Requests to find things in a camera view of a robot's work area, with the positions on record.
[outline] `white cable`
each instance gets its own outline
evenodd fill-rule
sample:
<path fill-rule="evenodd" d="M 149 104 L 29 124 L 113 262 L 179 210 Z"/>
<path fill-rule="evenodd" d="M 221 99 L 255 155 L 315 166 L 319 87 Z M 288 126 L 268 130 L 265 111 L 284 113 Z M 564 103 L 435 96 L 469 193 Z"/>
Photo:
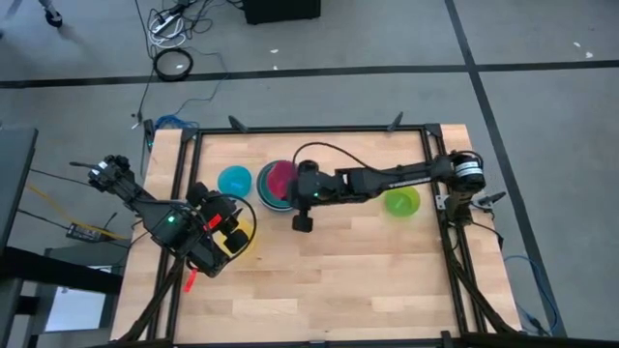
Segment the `white cable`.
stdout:
<path fill-rule="evenodd" d="M 181 16 L 176 19 L 174 31 L 170 35 L 155 34 L 154 30 L 158 25 L 159 21 L 155 18 L 148 27 L 148 39 L 151 44 L 166 49 L 178 47 L 187 40 L 187 36 L 182 33 L 185 29 L 185 20 Z M 165 43 L 175 41 L 177 38 L 181 38 L 182 40 L 178 43 L 165 45 Z"/>

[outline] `black metal frame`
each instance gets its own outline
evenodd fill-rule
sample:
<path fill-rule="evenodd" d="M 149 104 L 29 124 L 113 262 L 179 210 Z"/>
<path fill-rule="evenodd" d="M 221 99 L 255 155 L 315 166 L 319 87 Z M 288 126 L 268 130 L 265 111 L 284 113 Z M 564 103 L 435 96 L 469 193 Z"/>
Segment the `black metal frame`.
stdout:
<path fill-rule="evenodd" d="M 268 134 L 268 133 L 312 133 L 312 132 L 360 132 L 360 131 L 387 131 L 387 126 L 327 126 L 327 127 L 260 127 L 247 129 L 246 133 L 250 134 Z M 424 156 L 426 160 L 431 160 L 434 155 L 445 155 L 445 143 L 443 141 L 443 135 L 441 127 L 438 124 L 425 124 L 425 125 L 400 125 L 394 131 L 417 131 L 422 140 L 422 146 Z M 172 189 L 172 198 L 178 198 L 180 190 L 180 182 L 182 180 L 183 167 L 185 163 L 185 156 L 187 152 L 187 142 L 191 137 L 194 137 L 192 163 L 190 167 L 190 177 L 188 188 L 195 183 L 197 178 L 198 164 L 200 161 L 202 137 L 204 135 L 221 135 L 221 134 L 239 134 L 238 130 L 227 129 L 199 129 L 199 130 L 184 130 L 183 139 L 181 141 L 181 147 L 179 149 L 178 160 L 176 163 L 176 170 L 174 175 L 174 183 Z M 433 139 L 438 149 L 437 154 L 433 154 L 430 146 L 430 140 Z M 441 193 L 440 187 L 437 183 L 431 184 L 432 194 L 437 195 Z M 449 224 L 442 218 L 443 214 L 438 210 L 436 202 L 434 202 L 436 209 L 437 222 L 439 225 L 442 247 L 445 255 L 446 264 L 449 264 L 449 255 L 452 253 L 452 241 L 449 235 Z M 472 268 L 472 260 L 466 243 L 466 236 L 463 230 L 457 231 L 457 239 L 459 242 L 459 250 L 461 259 L 463 261 L 464 271 L 475 282 L 475 275 Z M 159 287 L 161 279 L 165 275 L 167 270 L 168 254 L 162 252 L 160 258 L 160 264 L 157 272 L 157 284 Z M 464 304 L 462 301 L 459 281 L 454 273 L 453 269 L 447 267 L 448 278 L 450 282 L 450 289 L 452 299 L 454 302 L 454 310 L 457 319 L 457 327 L 460 334 L 471 333 L 466 323 L 466 313 L 464 311 Z M 165 338 L 174 340 L 176 332 L 176 322 L 178 318 L 178 307 L 181 296 L 181 282 L 179 278 L 173 288 L 171 294 L 170 308 L 167 314 L 167 327 L 165 330 Z M 476 328 L 480 333 L 486 333 L 486 321 L 484 315 L 480 311 L 477 304 L 471 300 L 471 304 L 475 315 Z M 159 314 L 149 325 L 147 339 L 153 339 L 156 336 L 156 332 L 159 324 Z M 448 347 L 450 344 L 454 344 L 454 339 L 451 339 L 448 332 L 441 333 L 441 337 L 438 338 L 418 338 L 418 339 L 399 339 L 399 340 L 358 340 L 358 341 L 325 341 L 325 342 L 273 342 L 273 343 L 224 343 L 224 344 L 175 344 L 176 347 L 184 348 L 197 348 L 197 347 L 436 347 L 444 346 Z"/>
<path fill-rule="evenodd" d="M 172 192 L 170 193 L 170 199 L 178 199 L 180 190 L 181 190 L 181 180 L 183 180 L 183 167 L 185 163 L 185 155 L 187 153 L 187 144 L 189 140 L 194 136 L 196 130 L 185 129 L 181 133 L 181 143 L 178 149 L 178 155 L 176 158 L 176 168 L 174 170 L 174 180 L 172 182 Z M 159 266 L 157 267 L 157 276 L 155 280 L 155 289 L 154 292 L 157 291 L 162 286 L 163 279 L 165 278 L 165 274 L 167 272 L 169 262 L 169 252 L 162 248 L 162 252 L 159 258 Z M 146 339 L 151 340 L 155 339 L 157 336 L 157 328 L 159 326 L 159 318 L 160 318 L 160 309 L 158 308 L 153 315 L 153 319 L 148 325 L 148 329 L 146 330 Z"/>

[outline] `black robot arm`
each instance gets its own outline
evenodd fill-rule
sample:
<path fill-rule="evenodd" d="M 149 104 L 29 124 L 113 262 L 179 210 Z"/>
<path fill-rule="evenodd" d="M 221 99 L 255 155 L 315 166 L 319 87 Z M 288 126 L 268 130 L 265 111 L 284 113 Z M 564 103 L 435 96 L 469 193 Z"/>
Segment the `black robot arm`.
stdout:
<path fill-rule="evenodd" d="M 221 231 L 231 253 L 241 251 L 249 242 L 238 221 L 234 201 L 197 183 L 188 193 L 189 203 L 157 200 L 135 182 L 129 161 L 108 156 L 97 165 L 72 162 L 90 168 L 89 184 L 101 192 L 121 198 L 127 208 L 142 218 L 151 239 L 180 259 L 188 259 L 207 276 L 216 276 L 231 260 L 213 240 Z"/>
<path fill-rule="evenodd" d="M 388 189 L 437 181 L 450 189 L 445 199 L 447 219 L 466 225 L 471 222 L 469 203 L 473 195 L 486 186 L 481 159 L 470 152 L 453 152 L 432 161 L 399 165 L 389 169 L 369 166 L 336 169 L 334 175 L 319 170 L 318 163 L 304 160 L 299 163 L 298 178 L 288 184 L 287 201 L 299 210 L 292 228 L 310 232 L 311 207 L 363 203 Z"/>

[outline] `blue bowl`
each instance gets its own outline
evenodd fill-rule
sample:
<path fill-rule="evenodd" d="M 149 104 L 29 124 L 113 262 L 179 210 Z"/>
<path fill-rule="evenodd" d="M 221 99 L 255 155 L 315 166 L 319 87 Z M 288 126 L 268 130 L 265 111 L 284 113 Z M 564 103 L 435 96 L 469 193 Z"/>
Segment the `blue bowl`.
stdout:
<path fill-rule="evenodd" d="M 217 185 L 222 193 L 245 198 L 251 190 L 251 173 L 241 165 L 227 167 L 217 179 Z"/>

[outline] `wooden table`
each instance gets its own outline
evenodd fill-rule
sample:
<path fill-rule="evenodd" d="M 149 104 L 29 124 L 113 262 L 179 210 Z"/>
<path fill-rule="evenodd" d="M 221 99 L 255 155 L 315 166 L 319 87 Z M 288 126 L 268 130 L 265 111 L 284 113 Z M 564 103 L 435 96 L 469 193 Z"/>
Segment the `wooden table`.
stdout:
<path fill-rule="evenodd" d="M 448 152 L 471 148 L 465 126 L 442 126 L 442 131 Z M 157 132 L 145 188 L 159 199 L 170 195 L 180 134 Z M 392 167 L 424 160 L 420 138 L 408 131 L 205 136 L 197 181 L 215 189 L 220 172 L 235 164 L 255 177 L 269 161 L 290 159 L 302 144 L 319 140 L 369 165 Z M 191 141 L 181 192 L 187 191 L 192 151 Z M 305 149 L 302 159 L 316 160 L 325 172 L 358 166 L 324 147 Z M 416 189 L 422 204 L 411 218 L 390 217 L 377 198 L 314 208 L 313 232 L 305 234 L 291 230 L 292 213 L 262 206 L 253 188 L 255 244 L 219 276 L 199 275 L 192 291 L 181 294 L 175 343 L 429 338 L 444 330 L 457 336 L 433 197 L 429 185 Z M 486 214 L 474 211 L 473 217 L 492 226 Z M 133 237 L 143 232 L 136 228 Z M 465 232 L 480 290 L 519 328 L 496 237 L 474 225 Z M 150 300 L 159 256 L 160 248 L 149 239 L 132 247 L 112 338 L 122 335 Z M 474 326 L 468 297 L 463 297 L 469 326 Z M 168 302 L 162 306 L 161 336 L 167 307 Z"/>

